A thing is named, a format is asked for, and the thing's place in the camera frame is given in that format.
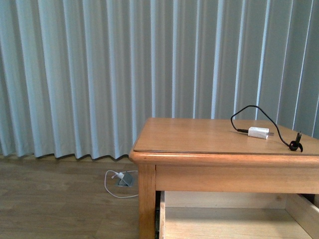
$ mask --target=white cable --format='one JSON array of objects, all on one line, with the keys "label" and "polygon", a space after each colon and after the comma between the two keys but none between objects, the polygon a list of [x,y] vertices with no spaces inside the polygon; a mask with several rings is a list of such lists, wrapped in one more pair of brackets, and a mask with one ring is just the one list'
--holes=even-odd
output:
[{"label": "white cable", "polygon": [[137,172],[136,170],[123,171],[123,172],[119,172],[119,173],[118,173],[118,172],[115,172],[115,171],[113,171],[113,170],[108,170],[108,171],[106,171],[105,177],[104,177],[104,187],[105,187],[106,191],[107,191],[109,194],[111,194],[113,197],[116,197],[116,198],[133,198],[133,197],[137,197],[137,196],[138,196],[138,194],[136,194],[136,195],[133,195],[133,196],[119,197],[119,196],[116,196],[116,195],[114,195],[113,193],[111,193],[110,190],[109,190],[109,189],[107,188],[107,186],[106,186],[106,176],[108,175],[108,172],[113,172],[113,173],[115,173],[115,174],[112,176],[112,178],[114,178],[115,176],[118,176],[118,177],[120,178],[120,174],[128,173],[128,172]]}]

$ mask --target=table leg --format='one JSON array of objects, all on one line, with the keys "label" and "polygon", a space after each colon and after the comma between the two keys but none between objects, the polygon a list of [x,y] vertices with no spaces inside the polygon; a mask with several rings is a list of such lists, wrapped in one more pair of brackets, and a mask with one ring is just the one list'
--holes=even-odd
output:
[{"label": "table leg", "polygon": [[155,238],[155,165],[139,165],[140,239]]}]

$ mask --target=white charger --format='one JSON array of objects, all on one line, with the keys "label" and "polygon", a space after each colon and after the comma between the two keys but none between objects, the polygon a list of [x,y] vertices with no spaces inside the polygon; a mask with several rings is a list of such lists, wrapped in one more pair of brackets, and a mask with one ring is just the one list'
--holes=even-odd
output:
[{"label": "white charger", "polygon": [[250,127],[248,129],[248,136],[255,138],[267,139],[268,136],[273,136],[274,133],[269,132],[268,128]]}]

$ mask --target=plug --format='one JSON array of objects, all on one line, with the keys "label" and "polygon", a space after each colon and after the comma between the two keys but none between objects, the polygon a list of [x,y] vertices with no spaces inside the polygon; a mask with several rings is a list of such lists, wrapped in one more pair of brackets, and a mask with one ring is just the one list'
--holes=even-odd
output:
[{"label": "plug", "polygon": [[124,178],[124,173],[117,173],[117,172],[114,172],[115,174],[112,176],[112,179],[115,178],[115,177],[118,177],[120,179],[123,179]]},{"label": "plug", "polygon": [[248,129],[248,136],[255,138],[267,139],[268,136],[273,136],[274,133],[269,132],[268,128],[250,127]]}]

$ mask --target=black cable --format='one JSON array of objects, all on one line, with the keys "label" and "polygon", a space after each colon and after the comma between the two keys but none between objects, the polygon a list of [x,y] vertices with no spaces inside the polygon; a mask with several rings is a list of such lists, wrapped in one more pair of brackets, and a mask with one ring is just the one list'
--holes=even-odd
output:
[{"label": "black cable", "polygon": [[278,132],[278,135],[279,135],[280,140],[281,140],[286,146],[290,147],[289,144],[288,144],[286,141],[284,141],[284,139],[281,137],[281,134],[280,134],[280,131],[279,131],[279,128],[278,128],[277,124],[276,124],[259,106],[249,105],[249,106],[246,106],[246,107],[242,108],[240,111],[238,111],[236,114],[234,114],[234,115],[230,118],[230,122],[231,122],[231,124],[233,125],[233,127],[234,127],[235,130],[237,130],[238,132],[248,133],[248,129],[242,129],[242,128],[239,128],[239,129],[238,129],[238,128],[235,127],[234,122],[233,122],[233,118],[234,118],[236,115],[238,115],[240,112],[242,112],[243,110],[247,109],[248,107],[255,107],[255,108],[259,109],[259,110],[274,124],[274,126],[275,126],[276,129],[277,129],[277,132]]}]

